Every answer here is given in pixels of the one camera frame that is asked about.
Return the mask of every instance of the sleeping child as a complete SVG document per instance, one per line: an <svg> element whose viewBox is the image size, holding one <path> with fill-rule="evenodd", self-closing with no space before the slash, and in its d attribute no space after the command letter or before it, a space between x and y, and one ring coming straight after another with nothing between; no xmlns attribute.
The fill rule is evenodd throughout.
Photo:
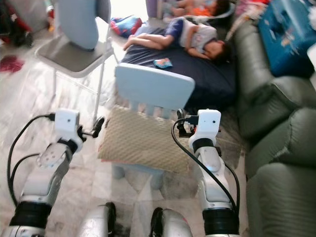
<svg viewBox="0 0 316 237"><path fill-rule="evenodd" d="M180 0L173 3L166 2L165 9L169 9L173 16L218 16L230 8L229 0Z"/></svg>
<svg viewBox="0 0 316 237"><path fill-rule="evenodd" d="M191 56L212 60L216 63L227 61L231 55L230 46L217 40L217 32L214 27L203 24L195 25L184 17L174 18L168 25L164 36L131 35L123 49L127 50L133 44L157 50L179 45L184 47Z"/></svg>

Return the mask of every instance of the navy mattress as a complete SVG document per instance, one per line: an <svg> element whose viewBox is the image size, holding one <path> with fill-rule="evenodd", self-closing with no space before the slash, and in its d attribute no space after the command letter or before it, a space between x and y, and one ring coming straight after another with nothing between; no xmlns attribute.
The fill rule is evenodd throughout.
<svg viewBox="0 0 316 237"><path fill-rule="evenodd" d="M162 35L164 29L142 26L136 35L140 33ZM122 62L156 68L153 61L162 58L169 58L173 65L172 68L163 70L191 77L196 82L195 89L186 104L186 110L196 111L204 108L223 110L234 102L236 95L234 61L217 66L208 60L188 55L182 48L152 50L133 45L128 49Z"/></svg>

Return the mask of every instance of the marble floor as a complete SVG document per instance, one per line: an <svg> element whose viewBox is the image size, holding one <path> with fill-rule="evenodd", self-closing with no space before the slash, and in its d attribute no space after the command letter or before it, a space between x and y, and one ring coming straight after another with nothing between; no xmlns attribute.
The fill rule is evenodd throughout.
<svg viewBox="0 0 316 237"><path fill-rule="evenodd" d="M112 5L115 16L119 16L119 4L125 2L126 0L117 0L117 4ZM146 8L143 6L140 14L145 15ZM150 21L150 24L159 25L160 22ZM32 49L0 46L0 59L4 55L14 54L25 61L22 70L16 73L0 73L0 232L8 225L14 213L5 172L10 145L22 126L33 116L53 112L59 107L79 110L80 123L87 129L91 126L95 97L69 80L62 79L66 78L65 75L58 75L57 95L52 99L52 69L34 56L34 51L51 37L47 32L40 32L36 35ZM124 56L121 49L124 42L124 39L113 34L113 46L119 59ZM106 62L99 116L107 117L114 104L115 65L114 58L109 58ZM99 70L96 69L86 81L82 79L82 82L96 86ZM240 234L247 237L245 146L238 134L233 108L223 112L221 126L218 143L222 148L223 159L234 168L240 181ZM27 154L43 151L53 140L53 125L45 120L35 122L17 144L13 164ZM116 180L111 175L111 164L97 159L101 140L102 134L97 139L88 138L82 151L74 155L49 217L47 236L75 236L87 211L107 201L113 201L117 207L117 236L148 236L151 214L158 206L180 212L190 224L193 236L204 236L202 214L196 196L197 183L192 177L165 173L164 185L160 190L151 189L151 177L147 173L128 170L125 178ZM21 193L25 178L33 167L32 158L19 167L14 183L16 194ZM228 172L226 175L235 197L233 177Z"/></svg>

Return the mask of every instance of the blue shorts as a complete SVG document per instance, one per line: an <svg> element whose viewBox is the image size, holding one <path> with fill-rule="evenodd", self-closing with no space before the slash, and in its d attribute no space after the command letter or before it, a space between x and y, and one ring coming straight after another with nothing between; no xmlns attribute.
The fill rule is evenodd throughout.
<svg viewBox="0 0 316 237"><path fill-rule="evenodd" d="M166 33L164 34L165 36L170 35L174 37L173 45L177 44L179 45L179 40L182 34L183 30L183 19L182 18L175 18L173 19L167 29Z"/></svg>

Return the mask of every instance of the green leather sofa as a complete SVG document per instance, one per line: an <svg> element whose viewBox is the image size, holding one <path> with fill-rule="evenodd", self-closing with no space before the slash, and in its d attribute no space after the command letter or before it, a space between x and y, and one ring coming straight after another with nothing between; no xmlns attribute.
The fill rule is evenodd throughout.
<svg viewBox="0 0 316 237"><path fill-rule="evenodd" d="M234 35L237 54L237 115L242 137L257 142L301 107L316 108L316 91L309 79L275 78L258 31L248 21Z"/></svg>
<svg viewBox="0 0 316 237"><path fill-rule="evenodd" d="M235 33L237 115L254 145L245 158L251 237L316 237L316 91L309 79L275 78L257 27Z"/></svg>

